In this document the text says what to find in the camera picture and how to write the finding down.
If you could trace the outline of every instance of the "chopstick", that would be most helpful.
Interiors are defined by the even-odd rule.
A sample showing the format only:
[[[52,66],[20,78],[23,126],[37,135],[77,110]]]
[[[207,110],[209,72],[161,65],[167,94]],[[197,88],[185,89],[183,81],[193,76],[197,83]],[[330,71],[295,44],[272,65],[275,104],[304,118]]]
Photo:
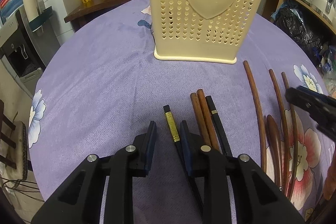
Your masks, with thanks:
[[[222,152],[223,152],[224,155],[232,157],[231,148],[230,148],[229,142],[227,140],[227,137],[226,137],[221,119],[220,119],[220,117],[218,115],[218,112],[217,112],[217,109],[215,107],[215,104],[214,104],[210,95],[205,97],[205,99],[208,103],[208,107],[209,107],[209,110],[210,110],[210,113],[211,113],[211,118],[212,118],[213,124],[215,126],[215,130],[216,130],[216,133],[217,133],[218,141],[219,141],[220,147],[222,149]]]
[[[282,72],[281,75],[282,75],[282,79],[283,79],[283,84],[285,85],[285,89],[289,89],[286,73]],[[294,149],[294,153],[293,153],[293,161],[292,161],[292,174],[291,174],[290,182],[289,182],[288,189],[287,189],[287,192],[286,192],[286,197],[289,200],[291,200],[292,195],[293,195],[293,190],[294,190],[294,183],[295,183],[295,180],[296,180],[297,156],[298,156],[298,143],[297,143],[298,133],[297,133],[297,124],[296,124],[294,105],[289,104],[289,107],[291,109],[291,118],[292,118],[292,127],[293,127],[293,149]]]
[[[274,183],[282,190],[283,177],[282,177],[282,158],[281,158],[281,143],[278,125],[271,115],[267,115],[267,132],[271,155],[274,164]]]
[[[243,62],[243,64],[244,64],[246,75],[247,75],[247,78],[249,80],[249,84],[250,84],[250,87],[251,87],[251,92],[252,92],[254,106],[255,106],[255,112],[257,114],[258,128],[259,128],[259,139],[260,139],[261,169],[266,173],[266,165],[267,165],[266,132],[265,132],[264,119],[263,119],[263,110],[261,108],[257,87],[255,85],[249,63],[245,60]]]
[[[195,182],[195,179],[188,176],[187,170],[185,168],[182,145],[181,145],[179,133],[177,131],[176,124],[175,124],[175,121],[174,121],[174,118],[173,118],[173,114],[171,113],[169,105],[165,105],[163,107],[163,109],[164,109],[165,116],[166,116],[166,119],[167,119],[167,122],[168,122],[170,133],[173,137],[174,144],[175,144],[178,156],[180,158],[180,161],[181,161],[181,164],[182,164],[182,167],[183,167],[184,174],[187,177],[189,187],[190,187],[191,192],[192,192],[192,194],[194,196],[194,199],[196,201],[199,213],[202,217],[203,216],[203,202],[202,202],[200,193],[198,191],[198,187],[197,187],[197,184]]]
[[[205,125],[201,105],[200,105],[200,102],[198,100],[197,94],[195,92],[191,93],[190,94],[190,99],[191,99],[191,103],[192,103],[193,108],[194,108],[197,125],[198,125],[199,131],[201,133],[201,136],[203,138],[203,141],[206,145],[211,146],[207,126]]]
[[[277,101],[278,101],[278,106],[279,106],[279,111],[280,111],[280,116],[281,116],[281,122],[282,122],[282,130],[283,130],[283,142],[284,142],[284,155],[283,155],[283,187],[282,191],[284,193],[287,192],[288,189],[288,178],[289,178],[289,136],[288,136],[288,127],[287,127],[287,120],[286,120],[286,115],[285,115],[285,108],[284,108],[284,103],[282,101],[279,85],[277,82],[277,78],[274,75],[274,72],[272,69],[269,71],[269,75],[272,79],[273,86],[274,86],[274,91],[277,96]]]
[[[201,109],[202,109],[203,117],[204,117],[204,120],[205,120],[205,125],[206,125],[207,130],[208,130],[211,146],[214,149],[216,149],[217,151],[219,151],[219,146],[218,146],[218,142],[217,142],[217,138],[216,138],[215,128],[213,127],[210,111],[209,111],[209,108],[208,108],[207,101],[205,99],[204,92],[203,92],[202,89],[199,89],[199,90],[197,90],[196,93],[197,93],[199,103],[201,105]]]

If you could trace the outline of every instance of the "purple tablecloth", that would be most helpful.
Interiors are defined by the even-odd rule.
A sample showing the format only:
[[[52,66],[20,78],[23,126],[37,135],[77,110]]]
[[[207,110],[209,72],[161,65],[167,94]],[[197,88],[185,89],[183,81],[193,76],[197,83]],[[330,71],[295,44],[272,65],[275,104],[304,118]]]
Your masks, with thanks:
[[[303,85],[307,79],[303,75],[308,75],[317,89],[327,92],[303,51],[259,15],[234,65],[157,60],[150,30],[137,25],[141,19],[151,23],[151,16],[140,12],[148,5],[149,0],[122,5],[81,28],[59,49],[37,84],[41,95],[33,106],[43,99],[46,108],[33,120],[30,134],[36,134],[38,119],[40,134],[30,149],[31,161],[42,196],[47,199],[87,155],[112,155],[145,133],[154,120],[158,137],[152,170],[148,177],[133,180],[135,222],[201,223],[163,106],[170,105],[177,124],[185,119],[190,131],[198,132],[189,95],[202,88],[206,95],[212,95],[233,155],[246,153],[260,164],[257,118],[243,60],[249,61],[263,114],[271,114],[279,130],[270,68],[282,94],[282,71],[290,86]],[[302,121],[302,165],[292,201],[305,216],[321,195],[334,144],[314,132],[315,123],[306,112],[296,111]]]

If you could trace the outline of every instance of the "woven basket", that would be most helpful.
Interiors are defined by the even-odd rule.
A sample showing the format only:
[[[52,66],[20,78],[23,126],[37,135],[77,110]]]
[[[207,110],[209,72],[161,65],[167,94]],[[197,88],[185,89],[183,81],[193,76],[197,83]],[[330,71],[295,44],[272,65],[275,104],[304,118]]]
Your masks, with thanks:
[[[261,0],[150,0],[160,60],[233,64]]]

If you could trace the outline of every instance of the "white and blue flower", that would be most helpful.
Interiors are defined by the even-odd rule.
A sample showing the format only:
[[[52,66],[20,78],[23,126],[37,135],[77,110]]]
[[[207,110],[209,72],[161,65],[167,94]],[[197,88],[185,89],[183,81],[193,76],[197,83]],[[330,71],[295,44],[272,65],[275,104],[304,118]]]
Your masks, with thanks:
[[[301,81],[302,86],[323,94],[322,88],[319,83],[317,83],[316,78],[314,77],[314,75],[308,72],[304,65],[301,65],[300,67],[294,65],[294,73]]]
[[[35,93],[32,106],[30,108],[29,115],[29,129],[28,129],[28,143],[29,148],[33,145],[33,143],[37,142],[39,138],[39,134],[41,131],[40,120],[43,117],[43,112],[45,111],[46,105],[44,100],[42,99],[42,92],[39,90]]]

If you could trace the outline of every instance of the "black and gold chopstick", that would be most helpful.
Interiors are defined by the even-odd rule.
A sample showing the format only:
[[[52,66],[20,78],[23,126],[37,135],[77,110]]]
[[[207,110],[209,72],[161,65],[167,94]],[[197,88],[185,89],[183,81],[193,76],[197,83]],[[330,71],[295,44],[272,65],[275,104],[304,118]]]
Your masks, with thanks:
[[[210,113],[211,113],[212,122],[215,126],[215,131],[217,133],[217,137],[218,137],[219,144],[220,144],[220,147],[222,149],[222,152],[223,152],[223,154],[226,154],[226,156],[232,157],[231,148],[230,148],[229,142],[227,140],[227,137],[226,137],[221,119],[220,119],[220,117],[217,113],[217,109],[215,107],[215,104],[214,104],[210,95],[206,96],[205,99],[207,101],[207,104],[208,104],[208,107],[209,107],[209,110],[210,110]]]
[[[199,213],[202,217],[203,216],[203,202],[202,202],[200,193],[198,191],[198,187],[196,185],[195,179],[188,176],[187,170],[185,168],[182,145],[181,145],[179,133],[177,131],[176,124],[175,124],[175,121],[174,121],[174,118],[173,118],[173,114],[170,111],[169,105],[164,106],[163,110],[165,112],[165,116],[166,116],[168,126],[169,126],[169,129],[170,129],[170,133],[173,137],[173,141],[174,141],[178,156],[180,158],[184,174],[187,177],[189,187],[190,187],[191,192],[192,192],[192,194],[194,196],[194,199],[196,201]]]

